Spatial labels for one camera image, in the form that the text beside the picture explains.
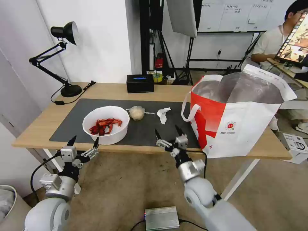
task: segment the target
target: white shirt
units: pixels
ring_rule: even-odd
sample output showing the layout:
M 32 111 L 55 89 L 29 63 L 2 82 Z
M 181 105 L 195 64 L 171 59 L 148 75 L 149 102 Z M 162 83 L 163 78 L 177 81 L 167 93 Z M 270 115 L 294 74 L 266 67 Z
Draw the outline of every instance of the white shirt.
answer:
M 256 46 L 252 51 L 253 54 L 265 54 L 265 55 L 275 55 L 278 53 L 282 44 L 284 43 L 287 36 L 283 36 L 281 28 L 278 26 L 272 30 L 268 30 L 259 38 Z M 270 67 L 270 63 L 265 61 L 260 63 L 261 68 L 267 70 Z

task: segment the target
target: crayfish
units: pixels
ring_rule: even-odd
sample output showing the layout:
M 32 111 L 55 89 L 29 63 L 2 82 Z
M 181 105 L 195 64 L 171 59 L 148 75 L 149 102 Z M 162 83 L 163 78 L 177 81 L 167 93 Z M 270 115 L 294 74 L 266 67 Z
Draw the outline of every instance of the crayfish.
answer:
M 112 131 L 112 127 L 113 127 L 113 124 L 118 124 L 118 126 L 120 127 L 121 124 L 122 124 L 122 120 L 119 120 L 119 119 L 102 119 L 102 120 L 97 120 L 96 121 L 96 124 L 90 128 L 90 132 L 92 135 L 107 135 L 107 134 L 110 134 L 111 131 Z

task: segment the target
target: white plastic bag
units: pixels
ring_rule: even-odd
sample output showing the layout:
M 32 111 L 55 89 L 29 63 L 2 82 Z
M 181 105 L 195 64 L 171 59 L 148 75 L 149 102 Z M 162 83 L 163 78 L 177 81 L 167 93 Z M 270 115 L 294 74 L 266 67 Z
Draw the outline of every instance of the white plastic bag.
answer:
M 209 158 L 246 156 L 281 104 L 295 98 L 282 78 L 247 64 L 241 73 L 204 76 L 186 95 L 182 118 Z

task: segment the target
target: whiteboard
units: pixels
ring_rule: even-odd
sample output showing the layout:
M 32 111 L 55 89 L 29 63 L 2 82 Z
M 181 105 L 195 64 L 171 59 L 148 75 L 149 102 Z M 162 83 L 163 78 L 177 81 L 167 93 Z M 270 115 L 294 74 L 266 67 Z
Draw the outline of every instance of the whiteboard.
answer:
M 281 25 L 295 0 L 203 0 L 198 32 L 264 31 Z

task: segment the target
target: lamp base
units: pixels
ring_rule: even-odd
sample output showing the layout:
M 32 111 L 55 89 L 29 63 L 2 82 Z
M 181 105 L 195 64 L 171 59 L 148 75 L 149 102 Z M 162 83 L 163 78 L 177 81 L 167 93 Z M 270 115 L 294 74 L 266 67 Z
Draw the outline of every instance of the lamp base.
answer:
M 61 95 L 63 97 L 74 97 L 82 92 L 82 88 L 78 85 L 65 84 L 61 89 Z

